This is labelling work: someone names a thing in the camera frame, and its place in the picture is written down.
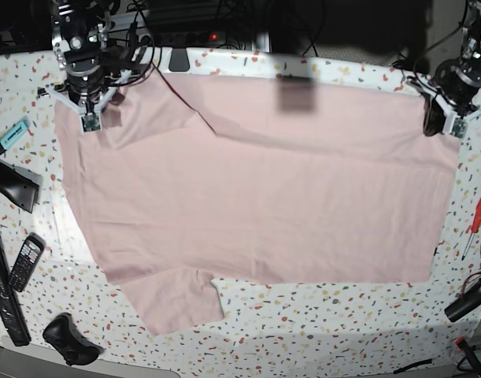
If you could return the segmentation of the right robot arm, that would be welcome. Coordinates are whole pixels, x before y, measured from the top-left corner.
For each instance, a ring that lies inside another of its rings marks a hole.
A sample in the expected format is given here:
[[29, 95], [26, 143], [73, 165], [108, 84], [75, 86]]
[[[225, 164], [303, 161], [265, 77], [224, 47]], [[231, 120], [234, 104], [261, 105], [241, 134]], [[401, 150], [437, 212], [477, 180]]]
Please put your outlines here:
[[119, 1], [52, 2], [52, 48], [65, 80], [40, 87], [39, 97], [55, 97], [88, 122], [101, 117], [133, 73], [134, 50], [109, 40], [119, 8]]

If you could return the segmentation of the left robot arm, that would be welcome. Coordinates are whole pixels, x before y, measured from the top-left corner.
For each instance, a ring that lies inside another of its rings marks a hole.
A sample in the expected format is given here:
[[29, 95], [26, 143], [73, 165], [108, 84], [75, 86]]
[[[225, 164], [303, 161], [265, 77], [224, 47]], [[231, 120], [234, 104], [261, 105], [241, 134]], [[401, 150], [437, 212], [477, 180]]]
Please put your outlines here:
[[408, 82], [425, 99], [423, 133], [427, 137], [447, 134], [465, 137], [471, 122], [481, 117], [481, 105], [473, 98], [481, 90], [481, 1], [466, 1], [461, 22], [446, 37], [429, 46], [428, 53], [458, 32], [463, 33], [461, 53], [441, 63], [431, 77], [417, 72], [421, 58], [413, 63]]

